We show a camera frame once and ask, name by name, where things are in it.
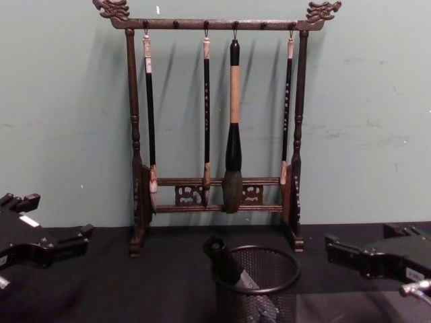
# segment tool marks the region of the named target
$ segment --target wire mesh container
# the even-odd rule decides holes
[[[226,284],[213,271],[216,322],[295,323],[296,294],[291,287],[300,276],[298,260],[292,254],[260,246],[242,246],[231,253],[258,288]]]

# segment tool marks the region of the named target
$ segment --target carved dragon finial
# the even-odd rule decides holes
[[[97,10],[103,9],[100,13],[103,18],[117,18],[122,21],[126,21],[129,18],[129,6],[127,6],[127,0],[93,0],[93,4]]]
[[[327,1],[322,3],[321,5],[318,5],[314,2],[310,2],[308,5],[310,7],[307,9],[307,22],[309,22],[310,24],[314,24],[319,20],[325,21],[333,19],[334,15],[331,15],[331,12],[337,12],[338,9],[341,7],[341,2],[337,1],[333,5]]]

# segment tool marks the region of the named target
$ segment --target stand base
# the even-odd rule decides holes
[[[287,224],[283,223],[283,232],[284,235],[289,242],[290,248],[294,252],[303,252],[304,251],[304,238],[301,236],[297,236],[293,231],[292,228]]]
[[[141,256],[141,247],[145,238],[145,230],[137,230],[133,234],[129,244],[129,256],[139,258]]]

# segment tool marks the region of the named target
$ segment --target wooden brush stand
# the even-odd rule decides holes
[[[129,18],[126,0],[92,0],[100,15],[108,18],[114,28],[124,30],[127,45],[127,67],[129,76],[129,100],[133,148],[133,215],[134,233],[130,241],[130,255],[139,257],[145,232],[152,221],[150,199],[150,169],[143,164],[140,154],[139,104],[137,72],[135,62],[135,30],[291,30],[300,35],[298,74],[296,79],[294,152],[287,167],[284,185],[280,177],[243,178],[243,192],[239,212],[260,211],[282,214],[281,226],[295,252],[304,250],[304,240],[300,226],[300,177],[301,177],[301,136],[304,114],[304,91],[306,79],[307,40],[310,32],[319,31],[327,20],[332,20],[333,12],[341,7],[341,2],[324,2],[320,5],[309,3],[306,20],[196,20],[196,19],[144,19]],[[158,178],[158,186],[175,187],[175,202],[172,205],[158,205],[156,213],[182,212],[224,212],[223,205],[205,206],[202,178]],[[211,178],[211,186],[221,186],[222,178]],[[264,204],[265,186],[278,186],[281,191],[280,205]]]

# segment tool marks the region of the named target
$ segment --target pale green wall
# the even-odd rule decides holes
[[[308,2],[130,0],[129,5],[135,17],[296,19],[304,18]],[[303,223],[429,219],[430,10],[429,1],[345,0],[337,17],[310,35]],[[232,33],[209,35],[211,169],[223,176]],[[287,35],[238,32],[243,176],[279,175]],[[142,36],[135,39],[147,163]],[[158,175],[201,176],[203,32],[150,36]],[[1,194],[40,193],[40,208],[32,214],[45,226],[129,225],[124,33],[101,18],[91,0],[3,0],[0,40]],[[161,190],[159,203],[172,202],[169,197]],[[270,221],[261,213],[177,214],[157,215],[154,225]]]

